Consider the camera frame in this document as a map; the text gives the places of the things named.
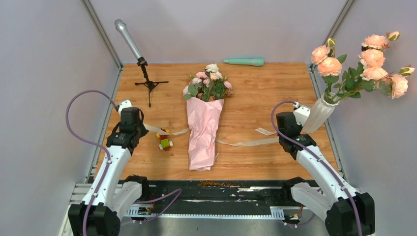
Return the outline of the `pink flower bouquet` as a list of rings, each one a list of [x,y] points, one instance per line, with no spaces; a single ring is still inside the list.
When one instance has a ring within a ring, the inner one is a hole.
[[[217,156],[215,141],[224,101],[233,96],[233,86],[222,75],[218,65],[212,63],[203,71],[189,75],[189,83],[182,94],[186,100],[190,129],[188,168],[191,171],[209,171]]]

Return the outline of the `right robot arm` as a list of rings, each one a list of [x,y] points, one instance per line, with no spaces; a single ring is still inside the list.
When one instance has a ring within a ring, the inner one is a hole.
[[[281,191],[287,205],[296,202],[309,208],[323,220],[330,236],[373,236],[375,234],[375,202],[369,193],[360,193],[347,183],[324,158],[316,142],[301,133],[301,126],[292,112],[276,115],[279,143],[301,164],[321,188],[312,188],[301,178]]]

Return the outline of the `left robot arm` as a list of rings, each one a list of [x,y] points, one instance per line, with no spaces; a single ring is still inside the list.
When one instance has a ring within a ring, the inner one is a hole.
[[[69,207],[68,219],[75,236],[117,236],[121,220],[134,202],[145,203],[150,199],[146,177],[128,176],[122,188],[116,190],[139,139],[148,133],[139,108],[119,108],[119,114],[120,122],[108,137],[96,180],[81,202]]]

